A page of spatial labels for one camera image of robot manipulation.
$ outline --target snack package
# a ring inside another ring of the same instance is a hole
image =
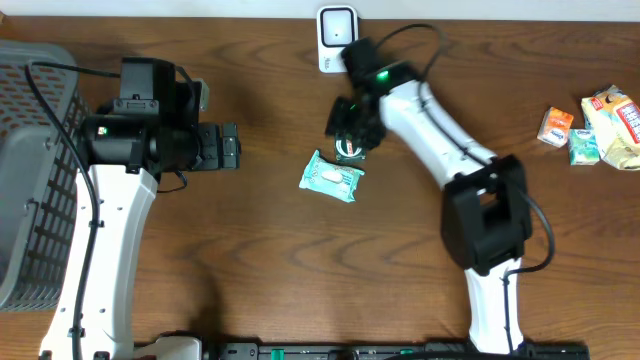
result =
[[[602,160],[620,170],[640,170],[640,110],[612,85],[582,99],[585,125],[595,132]]]
[[[356,199],[353,192],[356,191],[362,175],[362,170],[326,162],[316,150],[304,169],[299,187],[321,192],[344,202],[354,202]]]
[[[538,140],[542,140],[555,147],[563,147],[569,138],[569,129],[573,122],[573,115],[554,107],[544,115],[542,126],[538,132]]]
[[[593,165],[600,161],[596,134],[592,130],[569,130],[569,162],[571,165]]]

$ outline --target wet wipes package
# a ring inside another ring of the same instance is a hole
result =
[[[344,202],[354,202],[353,193],[364,171],[328,163],[316,150],[304,169],[299,187],[333,196]]]
[[[596,134],[592,130],[569,130],[569,161],[571,165],[593,165],[600,161]]]

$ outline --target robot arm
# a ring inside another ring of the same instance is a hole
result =
[[[416,87],[426,100],[429,113],[458,144],[486,163],[496,155],[473,140],[440,106],[427,84],[409,81],[399,85],[380,98],[380,120],[385,127],[400,136],[429,169],[438,185],[444,188],[456,176],[464,176],[481,170],[484,166],[466,156],[439,131],[425,116],[417,98]],[[466,269],[469,300],[471,304],[471,328],[469,338],[480,352],[508,354],[505,335],[505,310],[502,277],[507,270],[520,267],[520,259],[509,259],[493,267],[489,274],[480,276],[473,269]],[[523,341],[518,326],[516,276],[510,277],[508,288],[511,338],[517,348]]]
[[[441,234],[449,254],[465,270],[470,340],[480,352],[511,353],[502,278],[520,267],[524,241],[531,236],[529,208],[516,189],[526,192],[521,164],[513,156],[497,159],[473,140],[408,63],[385,66],[370,40],[350,44],[342,57],[356,96],[338,98],[326,133],[349,134],[354,146],[370,150],[391,130],[415,152],[444,191]],[[512,181],[500,181],[502,177]],[[481,202],[483,194],[495,199]],[[516,278],[509,280],[509,328],[516,349],[523,336]]]
[[[181,72],[186,82],[176,82]],[[173,64],[123,59],[120,96],[112,113],[84,119],[76,139],[100,206],[100,227],[81,309],[81,359],[199,359],[195,338],[159,341],[134,352],[133,283],[144,223],[164,172],[237,168],[235,124],[199,124],[208,89]],[[92,208],[87,185],[76,178],[76,226],[58,308],[40,347],[41,360],[72,359],[72,323]]]

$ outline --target basket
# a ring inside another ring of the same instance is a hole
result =
[[[58,46],[0,41],[0,311],[57,305],[75,226],[76,165],[25,80],[32,61],[75,65]],[[89,114],[78,75],[37,66],[32,75],[73,135]]]

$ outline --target wall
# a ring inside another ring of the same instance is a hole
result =
[[[363,19],[639,21],[637,0],[348,0]],[[322,0],[2,0],[7,15],[314,18]]]

